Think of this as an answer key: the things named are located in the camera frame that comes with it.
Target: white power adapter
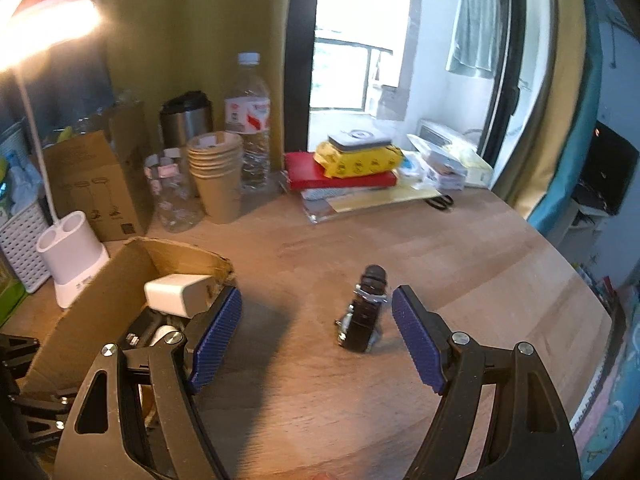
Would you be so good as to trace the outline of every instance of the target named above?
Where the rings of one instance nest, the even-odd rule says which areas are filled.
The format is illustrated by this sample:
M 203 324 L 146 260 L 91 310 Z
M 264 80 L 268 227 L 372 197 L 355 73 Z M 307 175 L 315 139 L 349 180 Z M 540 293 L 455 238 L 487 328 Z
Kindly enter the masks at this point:
M 209 310 L 216 290 L 216 279 L 206 274 L 169 274 L 145 283 L 149 308 L 190 319 Z

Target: white pen holder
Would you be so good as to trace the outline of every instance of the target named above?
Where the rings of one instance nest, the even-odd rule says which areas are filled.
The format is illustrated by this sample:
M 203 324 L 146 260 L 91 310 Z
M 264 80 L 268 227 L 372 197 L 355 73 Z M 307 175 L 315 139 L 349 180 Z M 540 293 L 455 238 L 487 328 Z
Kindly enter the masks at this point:
M 38 254 L 51 272 L 56 301 L 68 308 L 98 270 L 109 261 L 82 211 L 69 213 L 44 231 L 36 245 Z

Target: wooden table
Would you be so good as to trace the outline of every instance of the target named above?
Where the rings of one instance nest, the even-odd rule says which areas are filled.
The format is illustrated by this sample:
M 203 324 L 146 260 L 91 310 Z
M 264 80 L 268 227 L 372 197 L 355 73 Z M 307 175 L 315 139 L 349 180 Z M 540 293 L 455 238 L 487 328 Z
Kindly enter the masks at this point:
M 481 344 L 531 342 L 571 417 L 604 352 L 610 320 L 556 250 L 501 200 L 466 190 L 453 211 L 391 206 L 316 226 L 282 196 L 233 224 L 165 237 L 231 258 L 244 314 L 217 379 L 197 399 L 237 478 L 402 478 L 439 402 L 414 369 L 389 312 L 368 355 L 334 343 L 334 319 L 367 264 L 390 289 L 410 284 L 452 330 Z M 113 250 L 118 244 L 110 244 Z M 59 317 L 47 283 L 3 327 L 43 337 Z M 463 464 L 478 464 L 492 390 L 482 393 Z

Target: cardboard box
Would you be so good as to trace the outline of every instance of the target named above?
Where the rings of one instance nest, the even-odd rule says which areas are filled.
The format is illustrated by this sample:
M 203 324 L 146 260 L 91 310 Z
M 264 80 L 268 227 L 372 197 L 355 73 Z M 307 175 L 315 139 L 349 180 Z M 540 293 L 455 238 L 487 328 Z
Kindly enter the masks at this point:
M 169 274 L 209 274 L 235 284 L 231 262 L 189 244 L 132 238 L 98 272 L 45 339 L 23 393 L 79 386 L 104 345 L 116 342 L 145 307 L 145 283 Z
M 83 211 L 103 242 L 143 235 L 154 213 L 143 171 L 151 152 L 143 104 L 91 119 L 103 130 L 44 150 L 56 211 L 60 218 Z

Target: scissors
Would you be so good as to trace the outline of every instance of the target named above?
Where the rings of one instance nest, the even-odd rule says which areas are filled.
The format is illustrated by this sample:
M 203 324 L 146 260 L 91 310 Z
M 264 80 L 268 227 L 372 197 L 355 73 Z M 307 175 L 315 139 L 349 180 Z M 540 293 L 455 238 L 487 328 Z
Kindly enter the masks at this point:
M 438 211 L 448 211 L 454 204 L 453 199 L 449 195 L 435 196 L 433 198 L 427 198 L 424 201 Z

